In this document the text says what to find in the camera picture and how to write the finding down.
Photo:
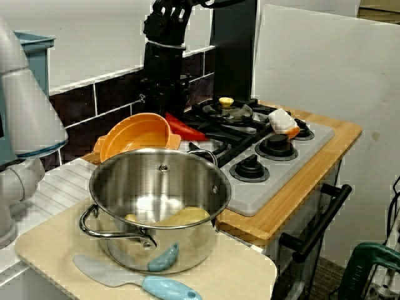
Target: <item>small pot lid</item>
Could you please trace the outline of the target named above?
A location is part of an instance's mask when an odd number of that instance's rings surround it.
[[[253,110],[245,104],[234,105],[232,98],[222,97],[217,103],[212,101],[210,104],[206,102],[204,104],[202,107],[204,114],[225,123],[242,123],[253,119]]]

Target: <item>tile backsplash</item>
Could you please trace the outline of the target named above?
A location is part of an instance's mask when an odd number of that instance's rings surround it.
[[[185,55],[181,74],[190,75],[187,106],[209,99],[213,95],[215,48],[208,47]],[[100,136],[107,134],[118,122],[132,114],[142,112],[139,99],[139,83],[142,69],[120,75],[110,74],[104,80],[81,82],[76,88],[50,96],[50,103],[67,129],[68,143],[46,157],[42,163],[46,171],[68,163],[93,151]]]

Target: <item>beige cutting board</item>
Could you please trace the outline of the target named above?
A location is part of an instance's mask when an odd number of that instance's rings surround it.
[[[97,241],[78,227],[78,220],[90,203],[87,199],[23,234],[15,247],[20,258],[73,299],[156,299],[133,284],[103,286],[76,268],[73,257],[77,254],[116,265]],[[165,277],[190,286],[204,300],[255,300],[271,298],[276,275],[276,266],[268,257],[220,233],[205,261]]]

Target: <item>orange bowl handle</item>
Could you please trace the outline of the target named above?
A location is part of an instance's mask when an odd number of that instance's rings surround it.
[[[167,145],[168,149],[178,150],[181,145],[181,136],[178,134],[171,134],[169,136],[169,144]]]
[[[98,153],[100,154],[101,152],[101,146],[103,145],[104,141],[106,140],[107,136],[101,136],[99,137],[99,139],[97,140],[96,144],[94,145],[94,153]]]

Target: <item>pot handle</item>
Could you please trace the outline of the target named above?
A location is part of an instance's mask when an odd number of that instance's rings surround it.
[[[188,153],[191,153],[191,154],[208,154],[208,155],[211,156],[212,163],[215,164],[216,166],[218,166],[217,157],[211,151],[204,150],[204,149],[198,149],[198,150],[189,151]]]
[[[138,239],[143,243],[143,247],[150,248],[150,247],[157,247],[155,240],[146,234],[138,233],[138,232],[99,232],[94,231],[88,228],[85,224],[86,219],[90,216],[93,212],[94,217],[96,218],[99,215],[99,206],[97,204],[92,204],[89,208],[84,212],[79,220],[79,228],[81,231],[88,236],[92,236],[94,238],[99,239]]]

